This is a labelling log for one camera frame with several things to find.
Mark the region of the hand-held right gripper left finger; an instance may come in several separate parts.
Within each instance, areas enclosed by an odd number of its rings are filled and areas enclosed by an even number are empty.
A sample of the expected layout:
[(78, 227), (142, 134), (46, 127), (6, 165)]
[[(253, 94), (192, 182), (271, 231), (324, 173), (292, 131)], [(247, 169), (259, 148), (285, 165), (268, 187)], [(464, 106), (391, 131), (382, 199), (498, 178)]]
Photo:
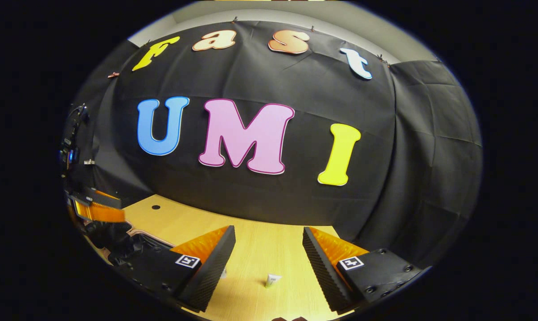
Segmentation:
[(176, 247), (138, 233), (122, 244), (116, 255), (116, 268), (161, 301), (204, 312), (235, 242), (233, 225)]

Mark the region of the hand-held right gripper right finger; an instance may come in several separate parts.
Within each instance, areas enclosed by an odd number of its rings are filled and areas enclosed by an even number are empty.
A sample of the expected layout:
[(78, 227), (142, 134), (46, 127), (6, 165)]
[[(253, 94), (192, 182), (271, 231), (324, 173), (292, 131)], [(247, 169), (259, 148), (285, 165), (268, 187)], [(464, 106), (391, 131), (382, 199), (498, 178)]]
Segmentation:
[(429, 270), (386, 248), (365, 250), (315, 227), (304, 227), (303, 248), (329, 308), (336, 313), (378, 305)]

